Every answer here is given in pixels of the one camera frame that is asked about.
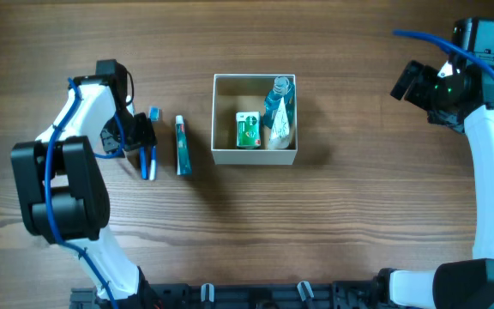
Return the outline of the green white soap box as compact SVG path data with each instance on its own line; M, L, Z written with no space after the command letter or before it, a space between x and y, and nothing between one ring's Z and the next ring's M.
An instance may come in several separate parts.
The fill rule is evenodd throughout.
M240 149L256 149L262 145L259 112L236 113L236 147Z

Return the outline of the teal toothpaste tube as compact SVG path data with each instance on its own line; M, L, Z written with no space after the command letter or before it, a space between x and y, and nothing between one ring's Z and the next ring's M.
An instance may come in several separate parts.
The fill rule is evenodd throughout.
M187 137L185 133L185 122L182 115L175 117L175 133L177 143L177 175L185 176L192 174L192 168L190 163L189 148L187 143Z

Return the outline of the white lotion tube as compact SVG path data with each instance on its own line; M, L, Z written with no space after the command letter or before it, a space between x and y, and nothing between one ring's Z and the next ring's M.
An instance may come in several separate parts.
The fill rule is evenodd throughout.
M291 126L286 114L286 104L284 99L281 98L270 131L268 148L271 150L288 148L290 144L290 129Z

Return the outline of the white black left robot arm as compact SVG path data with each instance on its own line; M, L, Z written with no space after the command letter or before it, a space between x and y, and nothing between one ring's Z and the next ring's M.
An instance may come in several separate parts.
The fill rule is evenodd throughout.
M72 78L51 126L10 155L26 230L75 257L101 308L163 306L109 226L110 198L98 165L153 141L146 116L130 110L133 97L129 72Z

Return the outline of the blue mouthwash bottle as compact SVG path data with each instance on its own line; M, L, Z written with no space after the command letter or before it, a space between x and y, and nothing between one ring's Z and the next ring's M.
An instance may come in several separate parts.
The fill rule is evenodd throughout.
M264 101L265 114L262 121L266 127L272 128L281 100L285 102L289 124L293 123L294 103L292 97L294 93L295 86L288 77L277 76L274 79L273 88L269 91Z

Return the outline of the blue white toothbrush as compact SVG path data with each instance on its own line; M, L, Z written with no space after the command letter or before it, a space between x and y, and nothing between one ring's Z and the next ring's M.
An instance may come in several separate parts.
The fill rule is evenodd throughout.
M151 123L156 123L160 119L160 109L155 106L151 106L148 113ZM157 174L157 155L156 155L156 144L151 147L150 150L150 170L148 179L151 181L156 180Z

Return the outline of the blue disposable razor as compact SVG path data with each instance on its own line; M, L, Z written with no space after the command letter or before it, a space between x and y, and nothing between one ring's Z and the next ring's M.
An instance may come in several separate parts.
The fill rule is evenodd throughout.
M148 162L147 162L146 148L145 147L140 147L139 159L140 159L142 178L148 179Z

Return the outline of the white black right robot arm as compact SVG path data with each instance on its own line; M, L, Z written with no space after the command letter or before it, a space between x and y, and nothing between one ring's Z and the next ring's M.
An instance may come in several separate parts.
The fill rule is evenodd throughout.
M412 61L391 95L425 110L429 123L466 135L473 158L476 232L471 259L434 270L392 270L380 300L415 308L494 308L494 77L475 64L442 77Z

